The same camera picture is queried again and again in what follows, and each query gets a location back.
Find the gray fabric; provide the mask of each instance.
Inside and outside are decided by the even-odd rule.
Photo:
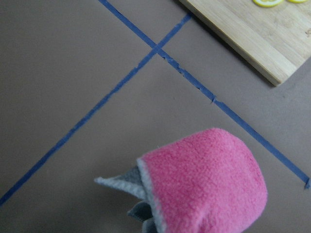
[[[130,193],[143,200],[147,198],[145,189],[142,185],[140,172],[137,166],[129,170],[124,175],[108,179],[98,177],[94,181],[100,185],[108,186],[117,190]]]
[[[151,207],[147,202],[141,201],[137,203],[129,212],[127,212],[127,215],[143,222],[152,218]]]
[[[131,170],[126,172],[124,175],[120,175],[119,179],[143,186],[138,166],[133,167]]]
[[[150,218],[142,224],[142,233],[157,233],[156,225],[153,218]]]
[[[167,225],[162,215],[161,204],[153,196],[152,181],[149,175],[148,167],[141,158],[137,159],[137,165],[141,173],[141,180],[146,190],[146,200],[151,206],[154,223],[156,225],[158,233],[165,233]]]

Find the pink cloth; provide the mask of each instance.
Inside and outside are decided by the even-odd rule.
[[[251,151],[225,130],[156,149],[138,167],[159,233],[241,233],[267,202]]]

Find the lemon slice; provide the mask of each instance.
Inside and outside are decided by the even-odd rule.
[[[284,0],[253,0],[254,3],[256,3],[258,6],[262,6],[262,7],[273,7],[276,6],[278,4],[280,4],[281,2],[283,2]]]
[[[288,1],[294,2],[294,3],[301,3],[301,2],[308,1],[308,0],[288,0]]]

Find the blue painter's tape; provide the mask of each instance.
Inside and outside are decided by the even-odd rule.
[[[306,182],[305,189],[309,189],[311,187],[310,178]]]
[[[113,5],[106,0],[99,0],[111,13],[113,13],[122,23],[124,23],[129,29],[131,29],[136,35],[139,36],[144,42],[151,48],[156,46],[156,43],[150,39],[145,33],[143,33],[137,26],[129,21],[124,15],[122,15]]]
[[[125,25],[128,26],[137,36],[145,41],[150,47],[155,46],[153,42],[144,32],[131,23],[126,17],[122,16],[108,1],[99,0],[104,6],[107,7],[117,18],[119,18]],[[192,14],[187,14],[181,21],[181,24],[185,24]],[[292,163],[285,155],[283,155],[278,149],[276,149],[271,143],[269,143],[263,136],[256,132],[250,125],[248,125],[242,118],[240,118],[234,111],[232,111],[226,104],[217,100],[216,96],[203,86],[197,79],[195,79],[189,72],[179,66],[179,63],[175,61],[164,50],[159,50],[158,54],[164,58],[173,68],[181,73],[191,84],[198,88],[206,97],[208,97],[212,103],[216,104],[222,109],[229,117],[231,117],[236,123],[238,123],[243,129],[245,129],[253,138],[261,143],[269,152],[271,152],[278,160],[280,160],[287,168],[289,168],[295,175],[297,175],[304,183],[305,188],[310,188],[310,178],[300,170],[294,163]]]
[[[269,143],[263,136],[256,132],[249,124],[247,124],[241,117],[239,117],[234,111],[232,111],[226,104],[216,99],[216,96],[203,86],[197,79],[195,79],[189,72],[181,68],[177,61],[170,57],[165,51],[160,50],[158,54],[163,57],[167,62],[175,68],[196,88],[198,88],[206,97],[208,97],[214,104],[216,104],[222,111],[224,111],[229,117],[231,117],[237,124],[245,129],[253,138],[261,143],[269,152],[271,152],[279,161],[281,161],[287,168],[289,168],[295,175],[297,175],[306,185],[305,188],[310,188],[309,177],[299,169],[293,162],[291,162],[284,154],[276,149],[271,143]]]
[[[26,183],[33,174],[35,174],[46,162],[47,160],[54,155],[64,144],[66,144],[69,139],[82,127],[84,126],[92,117],[93,115],[102,108],[109,99],[117,93],[127,82],[129,82],[140,69],[142,69],[150,60],[151,58],[157,54],[163,46],[182,28],[182,26],[190,19],[190,15],[186,15],[176,26],[159,42],[159,44],[155,44],[152,42],[153,49],[141,60],[137,67],[132,69],[128,75],[121,80],[109,94],[107,94],[103,99],[101,99],[62,139],[60,139],[55,146],[53,146],[22,178],[20,178],[16,184],[11,187],[0,199],[0,206],[2,206],[16,191],[18,191],[24,183]],[[137,29],[132,23],[128,23],[127,26],[131,26],[133,29]]]

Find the bamboo cutting board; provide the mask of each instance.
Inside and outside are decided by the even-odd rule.
[[[180,0],[275,86],[311,57],[311,0]]]

